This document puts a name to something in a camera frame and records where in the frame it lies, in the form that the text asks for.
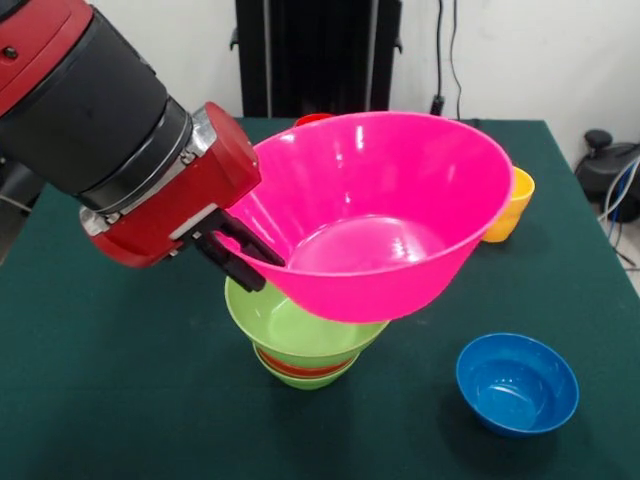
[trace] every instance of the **orange bowl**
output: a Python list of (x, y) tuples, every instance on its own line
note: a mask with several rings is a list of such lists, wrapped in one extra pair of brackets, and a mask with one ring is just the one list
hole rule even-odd
[(337, 372), (341, 368), (346, 367), (349, 362), (353, 360), (353, 357), (342, 362), (338, 365), (330, 365), (328, 367), (317, 367), (317, 368), (304, 368), (304, 367), (296, 367), (295, 365), (289, 365), (288, 363), (284, 363), (277, 358), (272, 357), (264, 350), (257, 348), (256, 351), (260, 358), (264, 360), (264, 363), (269, 365), (274, 370), (282, 373), (283, 375), (288, 375), (290, 377), (296, 378), (318, 378), (324, 377), (327, 375), (331, 375), (332, 373)]

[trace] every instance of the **blue bowl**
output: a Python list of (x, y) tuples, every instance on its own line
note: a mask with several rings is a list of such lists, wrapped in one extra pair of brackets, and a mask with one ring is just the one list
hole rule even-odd
[(476, 338), (458, 357), (458, 387), (482, 423), (506, 437), (562, 426), (576, 411), (578, 381), (565, 360), (523, 335)]

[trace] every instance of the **stacked bowls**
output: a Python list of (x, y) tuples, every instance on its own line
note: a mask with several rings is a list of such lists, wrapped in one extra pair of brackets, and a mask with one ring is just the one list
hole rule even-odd
[(341, 377), (389, 323), (328, 321), (303, 310), (269, 283), (261, 292), (247, 293), (227, 279), (225, 299), (260, 363), (301, 390), (315, 390)]

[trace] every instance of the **pink bowl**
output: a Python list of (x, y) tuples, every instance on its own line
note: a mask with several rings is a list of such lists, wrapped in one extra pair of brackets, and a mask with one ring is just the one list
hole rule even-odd
[(506, 206), (513, 183), (493, 140), (423, 114), (343, 115), (255, 150), (262, 183), (229, 211), (287, 265), (240, 255), (302, 308), (348, 323), (428, 305)]

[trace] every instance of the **red bowl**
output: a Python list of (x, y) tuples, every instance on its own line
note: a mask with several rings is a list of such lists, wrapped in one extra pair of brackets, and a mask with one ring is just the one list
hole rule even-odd
[(271, 368), (273, 368), (274, 370), (284, 375), (288, 375), (290, 377), (296, 377), (296, 378), (325, 377), (327, 375), (331, 375), (332, 373), (337, 372), (341, 368), (346, 367), (353, 360), (353, 358), (350, 358), (349, 360), (342, 362), (338, 365), (330, 365), (328, 367), (304, 368), (304, 367), (296, 367), (295, 365), (289, 365), (288, 363), (284, 363), (281, 360), (278, 360), (277, 358), (272, 357), (271, 355), (266, 353), (264, 350), (261, 350), (260, 348), (256, 348), (256, 350), (258, 351), (258, 355), (260, 355), (260, 358), (264, 360), (264, 363), (269, 365)]
[(324, 120), (325, 118), (333, 117), (330, 113), (311, 113), (309, 115), (305, 115), (304, 117), (300, 117), (296, 120), (296, 123), (293, 124), (294, 127), (299, 127), (300, 125), (305, 125), (311, 122), (317, 122), (318, 120)]

